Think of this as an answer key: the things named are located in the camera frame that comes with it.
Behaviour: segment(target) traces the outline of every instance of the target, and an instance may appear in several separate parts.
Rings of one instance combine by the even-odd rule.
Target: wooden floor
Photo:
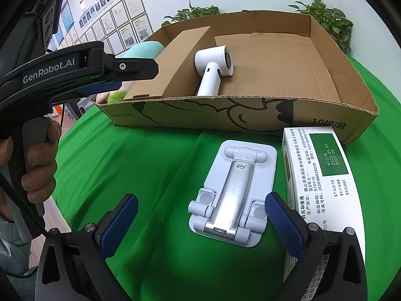
[[[60,123],[61,117],[57,116],[53,118],[55,121]],[[67,116],[64,116],[63,120],[63,128],[61,138],[67,133],[67,131],[73,126],[75,122],[68,119]],[[46,222],[46,230],[49,231],[51,228],[58,228],[61,233],[71,232],[70,227],[67,222],[64,220],[63,216],[60,213],[59,208],[54,202],[53,198],[50,197],[47,201],[45,201],[45,216]],[[37,266],[39,264],[39,259],[41,256],[43,244],[45,243],[45,237],[39,236],[35,240],[32,241],[31,245],[31,256],[29,258],[29,267]]]

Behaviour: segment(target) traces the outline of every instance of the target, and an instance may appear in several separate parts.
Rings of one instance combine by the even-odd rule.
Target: cardboard box
[[[281,148],[287,204],[307,223],[342,232],[352,227],[365,259],[365,233],[358,191],[340,142],[330,127],[285,128]],[[302,300],[309,301],[322,279],[329,255],[323,255]],[[284,280],[295,266],[288,253]]]
[[[148,40],[165,46],[160,72],[135,82],[125,101],[97,106],[115,125],[281,134],[284,127],[331,126],[351,143],[378,115],[375,101],[330,35],[313,18],[255,11],[194,18]],[[234,73],[219,96],[196,97],[197,50],[228,45]]]

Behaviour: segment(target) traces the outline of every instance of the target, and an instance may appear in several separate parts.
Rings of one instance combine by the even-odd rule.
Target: screw
[[[49,234],[51,236],[56,235],[58,232],[59,232],[59,229],[57,229],[57,228],[52,228],[52,229],[49,230]]]
[[[86,232],[91,232],[91,231],[93,231],[95,229],[95,227],[96,227],[96,224],[88,223],[88,224],[85,225],[85,231]]]
[[[345,232],[347,232],[349,235],[354,235],[355,234],[355,231],[354,231],[353,228],[346,228]]]
[[[311,231],[317,231],[319,229],[319,225],[317,225],[316,223],[309,223],[308,227]]]

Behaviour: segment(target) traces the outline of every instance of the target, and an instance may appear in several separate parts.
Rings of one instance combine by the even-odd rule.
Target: green tablecloth
[[[366,132],[344,147],[362,205],[373,301],[401,266],[401,105],[351,61],[380,108]],[[205,238],[188,227],[188,203],[227,139],[281,147],[280,137],[266,135],[114,127],[96,107],[61,140],[53,197],[72,230],[97,222],[127,192],[139,199],[134,224],[108,260],[133,300],[270,300],[282,283],[285,251],[271,224],[250,249]],[[285,197],[280,157],[273,189]]]

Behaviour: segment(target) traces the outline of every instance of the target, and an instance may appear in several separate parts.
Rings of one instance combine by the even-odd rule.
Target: green fuzzy ball
[[[127,91],[112,92],[107,98],[107,103],[111,104],[111,103],[124,102],[125,95],[127,95]]]

